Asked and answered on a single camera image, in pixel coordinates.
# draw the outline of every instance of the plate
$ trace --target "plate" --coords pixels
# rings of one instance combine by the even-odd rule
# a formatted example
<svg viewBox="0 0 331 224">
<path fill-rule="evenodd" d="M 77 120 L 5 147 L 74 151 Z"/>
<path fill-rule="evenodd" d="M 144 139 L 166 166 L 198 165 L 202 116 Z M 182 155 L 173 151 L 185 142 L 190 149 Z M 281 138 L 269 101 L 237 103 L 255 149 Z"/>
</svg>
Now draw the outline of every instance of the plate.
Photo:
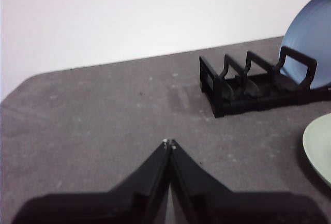
<svg viewBox="0 0 331 224">
<path fill-rule="evenodd" d="M 317 60 L 317 69 L 311 88 L 331 83 L 331 0 L 311 0 L 294 18 L 282 46 L 290 47 Z M 282 73 L 300 83 L 307 67 L 287 58 Z"/>
<path fill-rule="evenodd" d="M 307 126 L 303 144 L 310 163 L 331 187 L 331 113 L 315 119 Z"/>
</svg>

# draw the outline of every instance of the black dish rack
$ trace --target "black dish rack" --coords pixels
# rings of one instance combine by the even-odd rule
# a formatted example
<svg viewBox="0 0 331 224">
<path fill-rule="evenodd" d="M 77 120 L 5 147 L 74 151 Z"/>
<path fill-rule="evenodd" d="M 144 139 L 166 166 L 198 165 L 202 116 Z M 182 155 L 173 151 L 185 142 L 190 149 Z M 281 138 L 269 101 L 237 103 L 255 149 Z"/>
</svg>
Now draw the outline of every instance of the black dish rack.
<svg viewBox="0 0 331 224">
<path fill-rule="evenodd" d="M 307 66 L 306 76 L 300 84 L 280 73 L 287 56 Z M 248 76 L 252 62 L 266 73 Z M 220 75 L 205 57 L 199 57 L 199 64 L 201 91 L 207 95 L 215 117 L 331 100 L 331 85 L 310 89 L 317 61 L 288 47 L 281 48 L 276 65 L 270 64 L 251 51 L 247 52 L 244 68 L 226 54 L 224 70 Z M 237 75 L 226 79 L 229 66 Z"/>
</svg>

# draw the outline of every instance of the table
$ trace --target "table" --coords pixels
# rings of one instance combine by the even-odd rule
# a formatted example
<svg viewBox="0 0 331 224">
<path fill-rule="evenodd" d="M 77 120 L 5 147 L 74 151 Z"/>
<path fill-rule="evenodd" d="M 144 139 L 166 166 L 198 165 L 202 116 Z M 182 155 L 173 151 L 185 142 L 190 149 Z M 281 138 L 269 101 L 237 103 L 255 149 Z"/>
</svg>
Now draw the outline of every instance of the table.
<svg viewBox="0 0 331 224">
<path fill-rule="evenodd" d="M 199 88 L 199 55 L 220 72 L 225 53 L 244 64 L 251 50 L 276 63 L 280 43 L 277 37 L 27 79 L 1 103 L 2 223 L 32 197 L 111 189 L 164 138 L 175 138 L 234 191 L 302 193 L 331 220 L 331 189 L 302 146 L 305 127 L 331 112 L 331 102 L 214 118 Z M 166 222 L 174 223 L 171 202 Z"/>
</svg>

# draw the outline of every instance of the plate rim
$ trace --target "plate rim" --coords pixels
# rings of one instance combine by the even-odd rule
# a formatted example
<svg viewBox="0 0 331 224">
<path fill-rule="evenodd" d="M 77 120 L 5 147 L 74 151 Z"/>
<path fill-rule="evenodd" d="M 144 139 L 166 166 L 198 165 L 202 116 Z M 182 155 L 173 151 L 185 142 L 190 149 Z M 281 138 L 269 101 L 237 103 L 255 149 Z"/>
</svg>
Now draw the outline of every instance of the plate rim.
<svg viewBox="0 0 331 224">
<path fill-rule="evenodd" d="M 309 129 L 311 128 L 311 126 L 314 125 L 315 122 L 320 121 L 321 119 L 327 118 L 327 117 L 330 117 L 331 118 L 331 113 L 327 113 L 327 114 L 324 114 L 322 116 L 319 116 L 316 119 L 314 119 L 312 122 L 310 122 L 308 124 L 308 126 L 305 128 L 305 131 L 304 131 L 304 134 L 303 134 L 303 137 L 302 137 L 302 141 L 303 141 L 304 151 L 306 153 L 306 156 L 307 156 L 310 164 L 315 169 L 315 171 L 317 172 L 317 174 L 326 182 L 326 184 L 331 187 L 331 176 L 329 178 L 326 175 L 323 175 L 321 173 L 321 171 L 323 172 L 324 169 L 321 169 L 320 166 L 316 165 L 316 163 L 314 163 L 313 160 L 311 159 L 311 155 L 308 152 L 307 138 L 306 138 L 307 137 L 307 133 L 309 132 Z"/>
</svg>

